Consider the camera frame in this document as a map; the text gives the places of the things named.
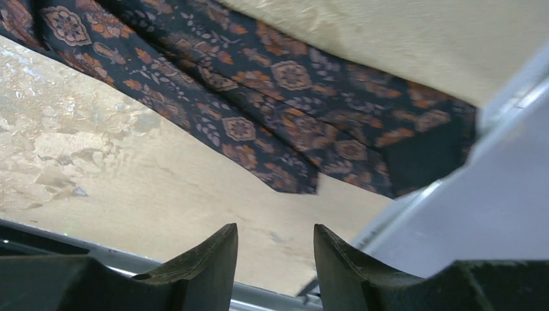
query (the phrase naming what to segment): metal bar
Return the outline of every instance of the metal bar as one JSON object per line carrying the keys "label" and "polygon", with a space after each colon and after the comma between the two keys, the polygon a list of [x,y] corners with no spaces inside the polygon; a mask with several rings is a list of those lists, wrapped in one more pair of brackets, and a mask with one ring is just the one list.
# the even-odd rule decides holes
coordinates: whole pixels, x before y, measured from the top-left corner
{"label": "metal bar", "polygon": [[[161,262],[146,257],[121,251],[119,249],[107,248],[96,243],[71,238],[66,235],[17,222],[0,219],[0,227],[22,231],[23,233],[28,233],[40,237],[41,239],[50,240],[49,246],[52,244],[56,244],[57,246],[59,246],[59,244],[66,244],[70,248],[87,250],[87,254],[90,257],[93,257],[105,266],[128,277],[152,270],[161,265]],[[2,243],[12,243],[9,240],[10,237],[12,236],[7,233],[0,233],[0,241]],[[55,251],[48,251],[47,249],[44,249],[42,252],[56,253]],[[322,311],[322,307],[307,304],[303,298],[281,295],[235,282],[230,302],[230,311]]]}

